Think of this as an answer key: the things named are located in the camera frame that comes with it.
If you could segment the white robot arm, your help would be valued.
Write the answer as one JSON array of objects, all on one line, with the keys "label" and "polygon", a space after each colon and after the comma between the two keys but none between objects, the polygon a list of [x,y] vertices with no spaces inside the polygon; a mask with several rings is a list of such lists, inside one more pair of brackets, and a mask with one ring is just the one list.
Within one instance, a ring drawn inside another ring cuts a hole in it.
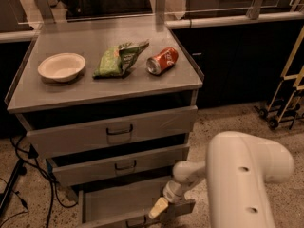
[{"label": "white robot arm", "polygon": [[203,161],[179,161],[148,216],[156,219],[206,181],[211,228],[276,228],[267,183],[282,183],[295,170],[279,142],[226,131],[209,142]]}]

